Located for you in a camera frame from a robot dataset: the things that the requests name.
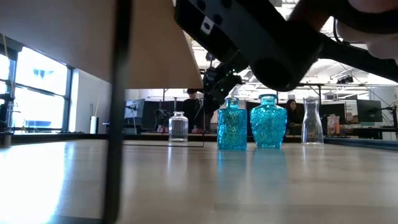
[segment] window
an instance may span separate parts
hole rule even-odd
[[[64,99],[16,88],[12,126],[62,128]]]
[[[8,79],[9,67],[10,67],[10,60],[4,55],[0,55],[0,79],[3,80]]]
[[[68,68],[23,47],[15,71],[11,125],[16,128],[66,129],[69,102]]]
[[[68,68],[27,47],[18,53],[16,83],[64,95]]]

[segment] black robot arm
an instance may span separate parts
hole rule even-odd
[[[242,78],[236,73],[247,68],[247,63],[234,61],[221,62],[216,68],[210,67],[203,76],[203,89],[198,90],[204,94],[203,109],[205,114],[212,114],[223,103],[229,92],[237,85],[242,85]]]
[[[314,4],[361,31],[398,32],[396,10],[375,15],[356,11],[348,0],[301,2]],[[262,84],[277,91],[293,90],[318,58],[398,82],[398,66],[392,60],[336,43],[305,20],[285,21],[267,0],[177,0],[175,20],[220,62],[229,67],[234,67],[233,59],[246,62]]]

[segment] glass jar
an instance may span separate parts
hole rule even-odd
[[[246,149],[248,145],[248,114],[238,108],[239,99],[226,99],[226,108],[218,110],[218,149]]]
[[[184,117],[184,112],[174,111],[169,119],[169,141],[188,141],[188,118]]]
[[[259,96],[261,105],[250,111],[250,124],[257,147],[280,149],[286,132],[287,111],[276,105],[277,95]]]
[[[304,98],[304,120],[301,142],[303,144],[323,144],[323,131],[319,117],[319,97]]]

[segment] white wall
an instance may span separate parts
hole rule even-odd
[[[94,115],[99,117],[98,133],[104,134],[105,126],[102,124],[109,116],[110,90],[111,85],[108,82],[76,70],[72,80],[69,131],[90,133],[90,117]]]
[[[139,90],[125,90],[124,91],[124,99],[125,100],[138,100],[139,99]]]

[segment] person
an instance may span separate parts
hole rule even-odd
[[[286,103],[287,110],[287,125],[302,124],[303,116],[297,110],[297,103],[295,100],[288,100]]]
[[[195,89],[187,89],[187,93],[189,99],[183,102],[182,111],[188,118],[188,132],[192,133],[195,126],[199,130],[203,129],[203,108],[201,108],[202,102],[198,99]]]
[[[320,29],[320,16],[305,5],[304,0],[297,4],[291,20],[307,18],[312,27]],[[350,5],[361,12],[380,14],[386,11],[398,10],[397,0],[348,0]],[[394,59],[398,65],[398,33],[395,34],[369,34],[353,29],[338,21],[337,31],[345,41],[363,42],[368,46],[369,53],[380,59]]]

